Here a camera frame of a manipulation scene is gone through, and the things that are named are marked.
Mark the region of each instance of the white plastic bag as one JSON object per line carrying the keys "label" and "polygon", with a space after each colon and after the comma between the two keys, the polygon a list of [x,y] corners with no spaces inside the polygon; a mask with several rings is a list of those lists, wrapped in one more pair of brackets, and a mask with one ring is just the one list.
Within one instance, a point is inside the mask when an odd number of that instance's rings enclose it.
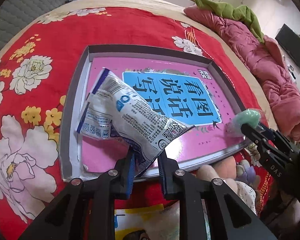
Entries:
{"label": "white plastic bag", "polygon": [[136,152],[140,176],[171,141],[192,127],[153,111],[133,88],[104,68],[83,105],[77,132],[100,140],[123,137]]}

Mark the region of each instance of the barcode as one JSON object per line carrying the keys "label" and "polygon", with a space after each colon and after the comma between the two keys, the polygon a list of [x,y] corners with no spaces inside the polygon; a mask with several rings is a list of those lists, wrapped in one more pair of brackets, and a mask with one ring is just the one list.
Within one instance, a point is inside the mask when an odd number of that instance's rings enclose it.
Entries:
{"label": "barcode", "polygon": [[100,88],[114,95],[119,90],[125,88],[125,85],[112,76],[107,76]]}

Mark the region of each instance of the television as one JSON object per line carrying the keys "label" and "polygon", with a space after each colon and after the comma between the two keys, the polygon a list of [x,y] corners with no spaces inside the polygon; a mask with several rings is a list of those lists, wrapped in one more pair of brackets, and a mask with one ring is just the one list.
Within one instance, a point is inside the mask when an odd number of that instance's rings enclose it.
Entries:
{"label": "television", "polygon": [[284,24],[275,39],[300,68],[300,36]]}

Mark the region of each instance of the stuffed toy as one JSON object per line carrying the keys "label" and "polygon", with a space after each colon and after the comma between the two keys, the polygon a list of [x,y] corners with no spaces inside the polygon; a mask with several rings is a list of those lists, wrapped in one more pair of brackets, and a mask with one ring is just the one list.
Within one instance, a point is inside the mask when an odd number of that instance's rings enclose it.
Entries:
{"label": "stuffed toy", "polygon": [[233,156],[230,156],[221,162],[210,165],[203,165],[197,171],[197,178],[211,181],[214,178],[221,178],[246,205],[256,214],[255,191],[247,184],[241,181],[235,181],[236,162]]}
{"label": "stuffed toy", "polygon": [[255,206],[259,206],[261,202],[261,194],[258,190],[260,184],[260,176],[256,175],[256,171],[253,166],[250,166],[250,163],[247,160],[242,160],[235,167],[236,169],[236,178],[237,181],[242,181],[243,183],[249,185],[256,192]]}

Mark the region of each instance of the pink book cover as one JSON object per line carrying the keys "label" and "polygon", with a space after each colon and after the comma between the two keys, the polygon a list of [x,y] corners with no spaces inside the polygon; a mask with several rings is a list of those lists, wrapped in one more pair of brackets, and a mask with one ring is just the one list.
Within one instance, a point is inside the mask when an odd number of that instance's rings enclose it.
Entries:
{"label": "pink book cover", "polygon": [[[166,147],[168,158],[187,161],[243,141],[225,136],[225,125],[235,113],[207,69],[144,58],[96,57],[89,73],[87,94],[103,67],[133,87],[154,111],[195,125]],[[82,162],[88,172],[112,169],[127,151],[122,139],[82,140]]]}

